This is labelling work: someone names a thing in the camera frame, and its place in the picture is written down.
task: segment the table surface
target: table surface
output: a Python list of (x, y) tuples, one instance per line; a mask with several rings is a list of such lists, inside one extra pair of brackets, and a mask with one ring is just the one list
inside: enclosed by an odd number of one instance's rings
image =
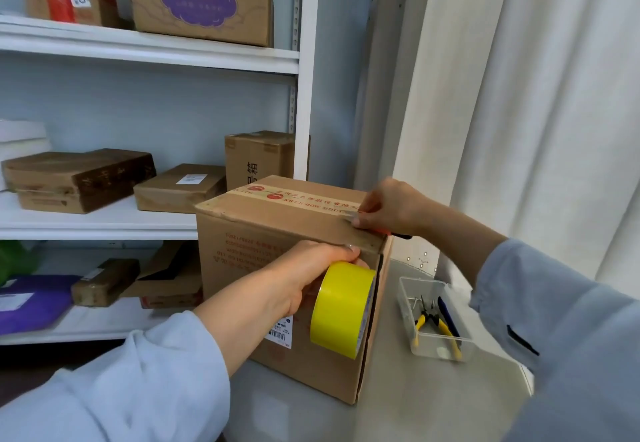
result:
[(478, 350), (468, 363), (411, 353), (396, 304), (392, 261), (360, 399), (348, 406), (248, 361), (231, 380), (228, 442), (499, 441), (529, 390), (519, 365)]

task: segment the pliers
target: pliers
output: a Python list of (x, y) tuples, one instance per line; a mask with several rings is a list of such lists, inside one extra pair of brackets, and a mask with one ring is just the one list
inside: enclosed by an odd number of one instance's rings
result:
[(425, 325), (428, 322), (428, 320), (431, 320), (433, 321), (433, 324), (435, 324), (435, 326), (438, 328), (441, 334), (452, 338), (451, 346), (453, 349), (453, 357), (456, 358), (456, 361), (461, 361), (462, 352), (458, 347), (458, 343), (456, 342), (457, 340), (455, 336), (451, 333), (451, 330), (449, 329), (449, 326), (447, 325), (447, 323), (440, 318), (440, 314), (438, 313), (438, 310), (435, 308), (434, 302), (431, 301), (430, 310), (426, 308), (426, 305), (424, 304), (424, 299), (422, 298), (422, 296), (420, 296), (420, 303), (422, 304), (422, 312), (420, 313), (420, 317), (418, 317), (418, 319), (415, 321), (416, 333), (415, 333), (415, 338), (413, 339), (413, 345), (418, 346), (418, 337), (419, 337), (420, 328), (423, 325)]

